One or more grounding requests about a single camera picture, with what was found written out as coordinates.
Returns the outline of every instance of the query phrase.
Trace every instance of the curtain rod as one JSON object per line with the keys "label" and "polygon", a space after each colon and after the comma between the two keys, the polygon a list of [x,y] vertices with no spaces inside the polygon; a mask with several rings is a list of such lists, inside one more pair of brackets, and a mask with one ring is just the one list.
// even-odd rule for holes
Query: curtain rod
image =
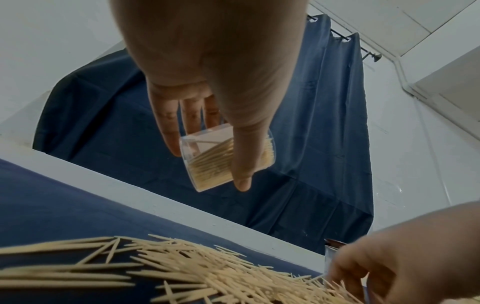
{"label": "curtain rod", "polygon": [[[318,18],[310,16],[310,15],[307,15],[306,17],[307,17],[308,21],[310,21],[310,22],[315,22],[315,21],[318,20]],[[342,38],[342,40],[350,41],[350,38],[345,37],[344,35],[340,34],[339,32],[335,31],[334,29],[330,29],[330,31],[332,33],[335,33],[336,35],[340,36],[340,38]],[[362,46],[360,46],[360,49],[362,51],[366,52],[366,55],[362,58],[362,60],[364,60],[368,56],[371,56],[373,58],[373,62],[377,62],[378,60],[380,60],[382,58],[381,54],[372,53],[369,50],[364,49]]]}

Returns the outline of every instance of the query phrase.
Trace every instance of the curtain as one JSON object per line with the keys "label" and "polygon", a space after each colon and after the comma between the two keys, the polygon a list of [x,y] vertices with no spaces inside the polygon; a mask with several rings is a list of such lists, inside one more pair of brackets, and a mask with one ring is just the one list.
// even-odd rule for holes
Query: curtain
{"label": "curtain", "polygon": [[330,26],[326,15],[306,23],[292,81],[270,126],[276,163],[257,173],[246,193],[231,183],[193,189],[183,161],[163,143],[145,78],[126,51],[55,86],[33,147],[323,254],[325,238],[354,241],[373,220],[360,38],[344,42]]}

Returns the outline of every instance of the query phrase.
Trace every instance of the hand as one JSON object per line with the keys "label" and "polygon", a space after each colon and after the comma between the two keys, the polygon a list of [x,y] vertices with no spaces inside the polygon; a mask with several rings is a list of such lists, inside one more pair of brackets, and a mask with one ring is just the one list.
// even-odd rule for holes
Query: hand
{"label": "hand", "polygon": [[187,133],[220,115],[233,126],[236,187],[250,188],[270,122],[290,83],[307,0],[110,0],[172,153],[180,156],[177,110]]}
{"label": "hand", "polygon": [[335,255],[327,280],[372,304],[437,304],[480,294],[480,202],[365,236]]}

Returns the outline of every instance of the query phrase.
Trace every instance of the transparent container filled with toothpicks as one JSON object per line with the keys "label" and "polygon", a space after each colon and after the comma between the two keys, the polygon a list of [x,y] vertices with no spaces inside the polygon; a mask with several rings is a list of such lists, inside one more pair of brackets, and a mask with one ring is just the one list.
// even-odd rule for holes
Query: transparent container filled with toothpicks
{"label": "transparent container filled with toothpicks", "polygon": [[[233,180],[234,129],[230,124],[180,138],[181,156],[195,190],[202,192]],[[275,163],[275,143],[270,130],[256,171]]]}

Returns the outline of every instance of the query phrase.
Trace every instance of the blue surface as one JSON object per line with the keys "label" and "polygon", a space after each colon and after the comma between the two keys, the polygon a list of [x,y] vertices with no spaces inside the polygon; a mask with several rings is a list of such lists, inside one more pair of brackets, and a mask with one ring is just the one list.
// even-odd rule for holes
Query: blue surface
{"label": "blue surface", "polygon": [[56,85],[34,148],[321,254],[325,238],[352,242],[373,220],[363,64],[359,36],[342,42],[330,25],[325,15],[306,23],[270,126],[276,163],[253,177],[247,193],[231,183],[194,190],[163,143],[144,76],[125,51]]}
{"label": "blue surface", "polygon": [[[0,160],[0,246],[44,241],[126,235],[149,238],[148,233],[181,238],[206,246],[220,245],[248,256],[247,260],[271,265],[278,271],[300,275],[317,273],[246,249],[228,240],[163,218],[126,207],[62,184]],[[64,253],[0,255],[0,268],[18,265],[76,263],[93,250]],[[127,262],[129,253],[112,262]],[[93,262],[105,262],[105,256]],[[158,296],[158,280],[135,278],[134,288],[111,290],[0,291],[0,303],[149,303]]]}

